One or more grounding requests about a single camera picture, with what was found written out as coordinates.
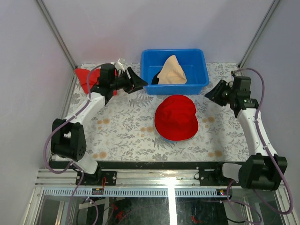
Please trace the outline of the beige bucket hat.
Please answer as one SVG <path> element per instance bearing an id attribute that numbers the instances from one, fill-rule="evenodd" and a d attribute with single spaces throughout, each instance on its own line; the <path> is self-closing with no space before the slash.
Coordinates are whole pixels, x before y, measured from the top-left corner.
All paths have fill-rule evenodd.
<path id="1" fill-rule="evenodd" d="M 160 72 L 152 79 L 152 85 L 186 84 L 186 75 L 175 55 L 170 56 Z"/>

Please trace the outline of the blue bucket hat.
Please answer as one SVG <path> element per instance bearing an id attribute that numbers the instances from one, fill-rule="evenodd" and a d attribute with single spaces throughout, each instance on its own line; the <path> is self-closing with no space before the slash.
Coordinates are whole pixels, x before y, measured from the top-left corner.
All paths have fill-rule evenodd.
<path id="1" fill-rule="evenodd" d="M 181 141 L 173 141 L 173 140 L 168 140 L 168 139 L 165 139 L 165 138 L 162 138 L 162 140 L 168 142 L 168 143 L 180 143 Z"/>

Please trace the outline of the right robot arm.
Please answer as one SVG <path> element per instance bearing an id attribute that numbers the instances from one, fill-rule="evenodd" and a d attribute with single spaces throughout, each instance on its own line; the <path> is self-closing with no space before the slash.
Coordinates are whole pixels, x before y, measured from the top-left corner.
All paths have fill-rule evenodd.
<path id="1" fill-rule="evenodd" d="M 245 189 L 275 191 L 282 181 L 280 175 L 287 169 L 287 160 L 271 145 L 258 110 L 259 103 L 250 97 L 250 86 L 249 77 L 236 76 L 232 84 L 220 80 L 205 94 L 220 106 L 230 106 L 243 129 L 249 151 L 249 158 L 242 165 L 223 163 L 213 177 L 219 185 L 232 179 Z"/>

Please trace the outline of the red hat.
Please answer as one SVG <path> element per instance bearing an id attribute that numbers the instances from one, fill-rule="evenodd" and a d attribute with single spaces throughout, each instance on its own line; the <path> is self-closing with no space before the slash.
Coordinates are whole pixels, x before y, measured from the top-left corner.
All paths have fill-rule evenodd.
<path id="1" fill-rule="evenodd" d="M 172 142 L 191 139 L 199 128 L 194 102 L 184 95 L 167 97 L 155 111 L 154 127 Z"/>

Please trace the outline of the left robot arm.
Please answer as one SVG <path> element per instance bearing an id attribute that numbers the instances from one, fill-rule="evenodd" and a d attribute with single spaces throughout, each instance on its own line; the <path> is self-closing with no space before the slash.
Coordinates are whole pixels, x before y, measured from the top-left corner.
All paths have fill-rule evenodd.
<path id="1" fill-rule="evenodd" d="M 83 175 L 84 183 L 97 185 L 103 181 L 100 163 L 88 156 L 84 128 L 92 117 L 107 105 L 117 90 L 131 94 L 143 89 L 148 83 L 140 78 L 131 67 L 123 69 L 121 64 L 98 65 L 87 74 L 86 79 L 98 73 L 97 81 L 87 83 L 87 98 L 78 110 L 64 119 L 56 119 L 47 143 L 51 153 L 69 161 L 69 165 Z"/>

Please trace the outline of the blue plastic bin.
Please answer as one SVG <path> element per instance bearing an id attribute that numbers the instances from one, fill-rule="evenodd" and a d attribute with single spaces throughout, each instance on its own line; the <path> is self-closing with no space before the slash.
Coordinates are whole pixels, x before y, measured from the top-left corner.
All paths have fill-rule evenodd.
<path id="1" fill-rule="evenodd" d="M 196 95 L 209 84 L 200 49 L 148 49 L 141 55 L 141 78 L 149 95 Z"/>

